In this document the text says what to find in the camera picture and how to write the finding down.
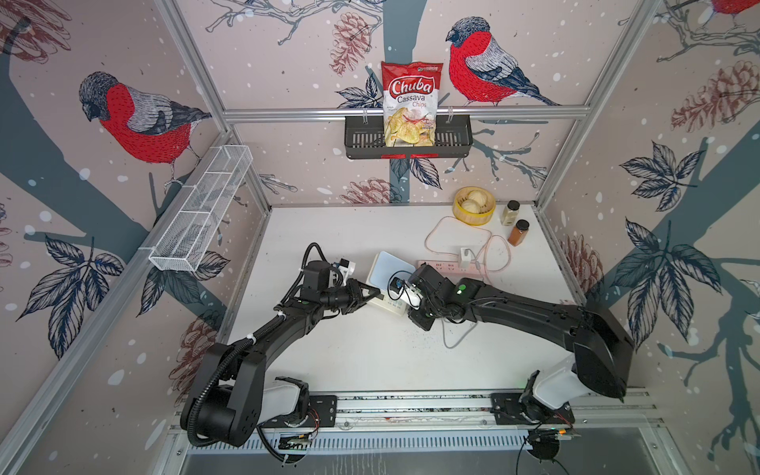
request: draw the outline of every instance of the white cable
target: white cable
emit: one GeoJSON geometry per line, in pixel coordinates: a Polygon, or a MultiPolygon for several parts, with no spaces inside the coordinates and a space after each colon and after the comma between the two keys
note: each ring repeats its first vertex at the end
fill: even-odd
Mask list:
{"type": "Polygon", "coordinates": [[[488,233],[488,240],[486,241],[486,244],[483,245],[482,248],[480,248],[480,250],[478,251],[477,255],[475,256],[475,262],[477,263],[477,260],[480,258],[480,255],[482,254],[483,255],[483,271],[485,271],[485,275],[483,275],[483,272],[481,271],[480,268],[478,268],[478,272],[480,272],[480,276],[483,277],[483,280],[486,283],[493,285],[493,282],[491,282],[491,278],[489,276],[489,272],[494,272],[494,273],[501,272],[501,271],[505,270],[512,263],[512,250],[509,248],[509,244],[507,243],[507,240],[504,239],[503,236],[500,236],[498,234],[493,234],[490,231],[485,230],[483,228],[475,228],[474,226],[470,226],[467,223],[463,223],[462,221],[459,221],[457,218],[455,218],[453,216],[444,216],[443,218],[441,218],[441,220],[438,222],[438,224],[435,225],[435,227],[432,229],[432,231],[430,231],[430,233],[428,233],[427,237],[425,238],[425,249],[427,249],[428,251],[432,252],[433,254],[437,254],[437,255],[452,255],[452,256],[454,256],[454,257],[457,258],[457,261],[459,260],[459,257],[460,257],[459,254],[454,254],[453,252],[438,252],[438,251],[433,251],[430,248],[430,246],[428,246],[428,239],[430,239],[430,236],[432,236],[433,233],[438,229],[438,227],[441,226],[441,223],[443,223],[443,220],[446,220],[446,219],[456,220],[457,223],[462,223],[463,225],[465,225],[467,227],[470,227],[470,228],[473,228],[476,231],[484,231],[485,233],[488,233]],[[489,271],[489,269],[488,269],[488,250],[489,250],[489,248],[491,246],[491,241],[493,241],[494,239],[497,239],[497,238],[502,240],[502,242],[504,243],[504,247],[507,249],[507,256],[508,256],[507,257],[507,263],[504,264],[503,266],[501,266],[500,268],[495,269],[494,271],[489,271]]]}
{"type": "Polygon", "coordinates": [[[449,345],[446,344],[446,323],[444,321],[445,318],[439,318],[439,320],[441,321],[441,329],[443,330],[443,346],[447,347],[449,350],[453,350],[454,348],[458,347],[459,344],[462,342],[462,340],[464,340],[464,337],[466,337],[468,334],[470,334],[470,332],[473,330],[473,328],[475,328],[477,326],[477,320],[476,320],[475,323],[472,324],[467,329],[467,331],[464,332],[464,335],[462,335],[461,337],[459,337],[459,340],[457,340],[457,343],[455,343],[453,346],[450,347],[449,345]]]}

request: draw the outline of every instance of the power strip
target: power strip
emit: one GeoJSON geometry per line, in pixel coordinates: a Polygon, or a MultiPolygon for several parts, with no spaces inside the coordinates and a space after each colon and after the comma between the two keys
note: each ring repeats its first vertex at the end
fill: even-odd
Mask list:
{"type": "Polygon", "coordinates": [[[458,275],[466,277],[475,277],[482,279],[483,275],[478,270],[474,262],[470,263],[470,266],[466,269],[459,267],[459,263],[455,261],[417,261],[417,267],[422,264],[428,264],[430,267],[435,268],[441,275],[458,275]]]}

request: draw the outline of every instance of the bird illustration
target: bird illustration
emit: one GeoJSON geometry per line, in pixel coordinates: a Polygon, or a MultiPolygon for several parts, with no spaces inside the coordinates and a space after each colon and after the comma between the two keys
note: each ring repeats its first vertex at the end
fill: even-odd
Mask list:
{"type": "Polygon", "coordinates": [[[462,18],[451,28],[448,75],[451,83],[472,102],[498,105],[505,97],[533,97],[550,106],[558,104],[541,95],[525,77],[518,61],[491,36],[491,26],[481,17],[462,18]]]}
{"type": "Polygon", "coordinates": [[[142,93],[101,71],[82,81],[79,100],[87,120],[99,119],[134,158],[171,165],[172,178],[164,183],[164,192],[172,183],[182,184],[174,178],[174,160],[186,148],[201,159],[190,147],[190,136],[201,120],[211,117],[208,112],[161,94],[142,93]]]}
{"type": "MultiPolygon", "coordinates": [[[[686,0],[683,3],[674,5],[673,10],[678,10],[680,8],[684,8],[687,5],[691,5],[692,3],[700,1],[702,0],[686,0]]],[[[707,0],[705,3],[709,3],[712,6],[712,12],[710,13],[710,17],[708,17],[708,19],[697,30],[707,30],[707,25],[710,20],[712,20],[716,13],[721,13],[731,15],[731,19],[733,20],[733,27],[726,32],[730,33],[736,29],[744,28],[745,25],[736,24],[736,16],[745,11],[747,8],[754,7],[760,3],[760,0],[707,0]]]]}

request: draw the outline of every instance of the chip bag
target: chip bag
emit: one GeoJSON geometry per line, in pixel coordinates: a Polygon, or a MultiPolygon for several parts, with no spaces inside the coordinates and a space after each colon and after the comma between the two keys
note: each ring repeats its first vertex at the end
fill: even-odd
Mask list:
{"type": "Polygon", "coordinates": [[[443,64],[382,63],[383,126],[387,147],[431,147],[443,64]]]}

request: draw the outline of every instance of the black mounting plate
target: black mounting plate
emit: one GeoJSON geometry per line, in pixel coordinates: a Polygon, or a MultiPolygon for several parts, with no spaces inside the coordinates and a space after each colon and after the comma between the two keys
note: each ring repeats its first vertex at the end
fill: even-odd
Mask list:
{"type": "MultiPolygon", "coordinates": [[[[497,426],[530,425],[530,421],[522,415],[522,407],[520,406],[521,394],[522,391],[491,393],[491,410],[496,418],[497,426]]],[[[573,416],[570,404],[565,404],[556,412],[570,423],[575,423],[575,416],[573,416]]],[[[544,424],[559,425],[566,424],[566,422],[557,416],[552,416],[544,424]]]]}
{"type": "MultiPolygon", "coordinates": [[[[309,409],[317,411],[320,427],[335,427],[335,414],[337,411],[337,396],[314,396],[309,395],[309,409]]],[[[314,420],[310,416],[298,427],[288,426],[277,417],[269,419],[261,427],[265,429],[309,429],[314,427],[314,420]]]]}

